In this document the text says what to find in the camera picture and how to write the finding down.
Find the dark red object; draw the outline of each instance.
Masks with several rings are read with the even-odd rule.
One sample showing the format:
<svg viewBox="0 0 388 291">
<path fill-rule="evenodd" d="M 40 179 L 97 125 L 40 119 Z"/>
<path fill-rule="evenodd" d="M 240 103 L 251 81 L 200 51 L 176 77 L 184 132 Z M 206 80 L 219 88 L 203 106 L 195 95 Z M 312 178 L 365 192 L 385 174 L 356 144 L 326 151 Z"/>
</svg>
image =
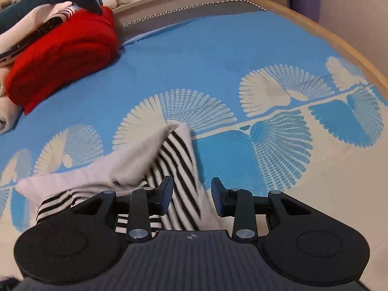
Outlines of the dark red object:
<svg viewBox="0 0 388 291">
<path fill-rule="evenodd" d="M 118 55 L 113 13 L 75 13 L 29 46 L 5 79 L 9 99 L 30 113 L 58 89 L 108 65 Z"/>
</svg>

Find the black and white trim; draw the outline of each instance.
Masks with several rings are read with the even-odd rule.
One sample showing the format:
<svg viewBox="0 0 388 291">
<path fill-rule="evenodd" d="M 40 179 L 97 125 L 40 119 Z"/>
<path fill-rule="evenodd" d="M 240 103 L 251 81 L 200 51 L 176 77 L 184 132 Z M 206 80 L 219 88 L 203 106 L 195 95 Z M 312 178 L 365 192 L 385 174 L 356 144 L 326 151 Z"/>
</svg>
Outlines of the black and white trim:
<svg viewBox="0 0 388 291">
<path fill-rule="evenodd" d="M 199 187 L 195 178 L 197 167 L 191 158 L 189 148 L 175 131 L 160 147 L 160 151 L 149 171 L 137 186 L 83 186 L 52 195 L 40 205 L 36 222 L 71 208 L 92 196 L 107 190 L 115 190 L 118 195 L 130 194 L 137 188 L 149 186 L 157 188 L 165 176 L 174 179 L 174 192 L 168 212 L 164 216 L 150 216 L 153 235 L 159 229 L 198 230 L 201 219 L 199 204 Z M 119 215 L 116 232 L 125 233 L 128 215 Z"/>
<path fill-rule="evenodd" d="M 201 4 L 185 6 L 183 8 L 172 9 L 172 10 L 169 10 L 169 11 L 166 11 L 166 12 L 162 12 L 162 13 L 154 14 L 154 15 L 151 15 L 151 16 L 147 16 L 147 17 L 141 18 L 139 20 L 136 20 L 136 21 L 133 21 L 133 22 L 121 25 L 120 27 L 117 27 L 116 30 L 120 30 L 120 29 L 122 29 L 124 27 L 128 27 L 128 26 L 131 26 L 133 24 L 136 24 L 136 23 L 139 23 L 139 22 L 142 22 L 142 21 L 145 21 L 145 20 L 149 20 L 150 18 L 158 17 L 158 16 L 165 15 L 165 14 L 168 14 L 168 13 L 182 11 L 184 9 L 197 8 L 198 6 L 204 6 L 204 5 L 210 5 L 210 4 L 219 4 L 219 3 L 227 3 L 227 2 L 248 2 L 248 3 L 250 3 L 250 4 L 254 5 L 254 6 L 257 6 L 258 8 L 260 8 L 260 10 L 262 10 L 264 12 L 267 11 L 267 9 L 261 7 L 260 5 L 257 5 L 254 2 L 251 2 L 249 0 L 225 0 L 225 1 L 207 2 L 207 3 L 201 3 Z"/>
</svg>

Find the metal screw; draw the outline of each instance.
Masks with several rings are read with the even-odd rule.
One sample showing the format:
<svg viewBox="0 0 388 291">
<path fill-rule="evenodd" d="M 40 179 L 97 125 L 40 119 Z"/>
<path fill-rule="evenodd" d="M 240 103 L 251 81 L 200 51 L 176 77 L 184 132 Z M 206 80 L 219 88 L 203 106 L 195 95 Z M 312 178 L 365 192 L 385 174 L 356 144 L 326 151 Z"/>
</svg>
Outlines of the metal screw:
<svg viewBox="0 0 388 291">
<path fill-rule="evenodd" d="M 255 232 L 253 232 L 248 228 L 243 228 L 236 232 L 236 236 L 239 237 L 240 239 L 251 239 L 252 237 L 255 236 Z"/>
<path fill-rule="evenodd" d="M 129 236 L 133 239 L 143 239 L 148 235 L 148 231 L 144 230 L 143 228 L 134 228 L 133 230 L 129 231 Z"/>
</svg>

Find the stack of folded clothes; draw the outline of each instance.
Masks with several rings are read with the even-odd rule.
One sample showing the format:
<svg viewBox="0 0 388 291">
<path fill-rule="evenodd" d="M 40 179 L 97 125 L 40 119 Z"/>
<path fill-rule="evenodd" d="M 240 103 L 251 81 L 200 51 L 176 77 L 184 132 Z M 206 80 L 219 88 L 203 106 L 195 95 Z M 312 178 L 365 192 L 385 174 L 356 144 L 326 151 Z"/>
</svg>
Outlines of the stack of folded clothes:
<svg viewBox="0 0 388 291">
<path fill-rule="evenodd" d="M 108 65 L 118 55 L 113 13 L 71 2 L 31 10 L 0 35 L 0 134 L 58 89 Z"/>
</svg>

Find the mattress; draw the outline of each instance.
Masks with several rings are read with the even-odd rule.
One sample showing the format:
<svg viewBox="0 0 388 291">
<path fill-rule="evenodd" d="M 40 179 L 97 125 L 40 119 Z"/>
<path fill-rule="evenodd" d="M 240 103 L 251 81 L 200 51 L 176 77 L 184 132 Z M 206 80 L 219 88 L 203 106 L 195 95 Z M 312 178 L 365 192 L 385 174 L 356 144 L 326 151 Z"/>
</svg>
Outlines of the mattress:
<svg viewBox="0 0 388 291">
<path fill-rule="evenodd" d="M 157 14 L 118 35 L 117 61 L 0 136 L 0 273 L 18 274 L 12 246 L 33 225 L 15 183 L 86 166 L 179 121 L 191 128 L 206 190 L 213 177 L 254 195 L 282 190 L 354 227 L 371 248 L 361 281 L 387 290 L 388 102 L 358 67 L 245 0 Z"/>
</svg>

